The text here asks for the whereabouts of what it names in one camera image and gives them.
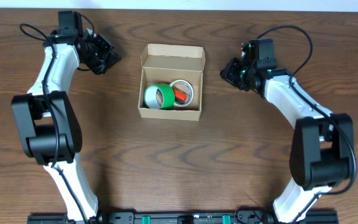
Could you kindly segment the cardboard box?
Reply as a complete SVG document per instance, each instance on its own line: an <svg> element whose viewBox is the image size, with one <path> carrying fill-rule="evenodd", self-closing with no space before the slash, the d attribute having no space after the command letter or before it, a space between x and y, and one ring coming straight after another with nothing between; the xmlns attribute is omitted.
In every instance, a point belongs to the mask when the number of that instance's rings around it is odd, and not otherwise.
<svg viewBox="0 0 358 224"><path fill-rule="evenodd" d="M142 118L199 121L202 112L203 70L206 62L203 47L147 44L141 56L138 109ZM184 107L168 110L150 109L144 101L149 85L185 80L193 88L192 101Z"/></svg>

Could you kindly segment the green tape roll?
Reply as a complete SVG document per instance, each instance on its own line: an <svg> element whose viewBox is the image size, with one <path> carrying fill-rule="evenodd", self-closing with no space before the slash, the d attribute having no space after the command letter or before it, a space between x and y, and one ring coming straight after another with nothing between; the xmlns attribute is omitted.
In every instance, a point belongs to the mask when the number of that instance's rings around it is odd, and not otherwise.
<svg viewBox="0 0 358 224"><path fill-rule="evenodd" d="M170 109L174 102L173 88L166 83L149 85L144 91L144 103L150 109Z"/></svg>

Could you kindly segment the white tape roll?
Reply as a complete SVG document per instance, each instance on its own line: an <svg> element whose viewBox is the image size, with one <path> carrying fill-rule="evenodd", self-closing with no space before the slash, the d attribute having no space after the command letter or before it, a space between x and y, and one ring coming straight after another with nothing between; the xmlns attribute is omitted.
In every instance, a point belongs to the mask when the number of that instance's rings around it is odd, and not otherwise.
<svg viewBox="0 0 358 224"><path fill-rule="evenodd" d="M177 107L186 107L193 101L194 89L193 89L192 85L188 81L186 81L186 80L175 80L175 81L171 82L169 85L170 85L170 87L172 87L172 89L174 89L174 88L179 89L179 88L176 87L176 85L183 85L187 89L187 92L182 90L183 92L185 92L187 94L186 102L185 103L180 103L180 102L175 100L174 101L175 106L177 106Z"/></svg>

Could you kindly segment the red black stapler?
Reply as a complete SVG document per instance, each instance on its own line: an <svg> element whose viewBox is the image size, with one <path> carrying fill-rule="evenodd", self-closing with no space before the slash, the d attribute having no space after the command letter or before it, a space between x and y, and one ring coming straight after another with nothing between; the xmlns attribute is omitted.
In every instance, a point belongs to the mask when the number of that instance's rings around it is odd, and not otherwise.
<svg viewBox="0 0 358 224"><path fill-rule="evenodd" d="M175 100L180 103L185 103L187 100L187 94L179 89L174 88Z"/></svg>

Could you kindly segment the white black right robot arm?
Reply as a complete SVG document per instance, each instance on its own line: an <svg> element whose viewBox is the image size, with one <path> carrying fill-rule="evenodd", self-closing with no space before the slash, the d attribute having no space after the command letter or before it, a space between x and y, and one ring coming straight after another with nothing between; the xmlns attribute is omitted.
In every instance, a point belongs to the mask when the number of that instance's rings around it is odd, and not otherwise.
<svg viewBox="0 0 358 224"><path fill-rule="evenodd" d="M348 114L321 106L299 86L294 74L277 65L272 39L243 43L241 57L232 58L220 76L232 86L254 91L273 104L293 127L291 179L266 212L253 212L253 223L306 223L310 208L333 188L356 177L353 125Z"/></svg>

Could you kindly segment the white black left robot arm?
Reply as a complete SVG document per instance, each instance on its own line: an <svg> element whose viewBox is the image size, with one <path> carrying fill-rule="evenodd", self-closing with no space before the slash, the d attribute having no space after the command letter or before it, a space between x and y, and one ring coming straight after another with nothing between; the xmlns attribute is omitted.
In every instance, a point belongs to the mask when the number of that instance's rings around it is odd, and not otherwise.
<svg viewBox="0 0 358 224"><path fill-rule="evenodd" d="M68 98L74 73L104 74L121 60L114 45L94 28L84 29L85 15L58 13L59 28L42 34L45 59L34 85L11 101L25 155L43 166L65 202L64 215L29 215L28 223L108 223L99 209L80 161L83 138Z"/></svg>

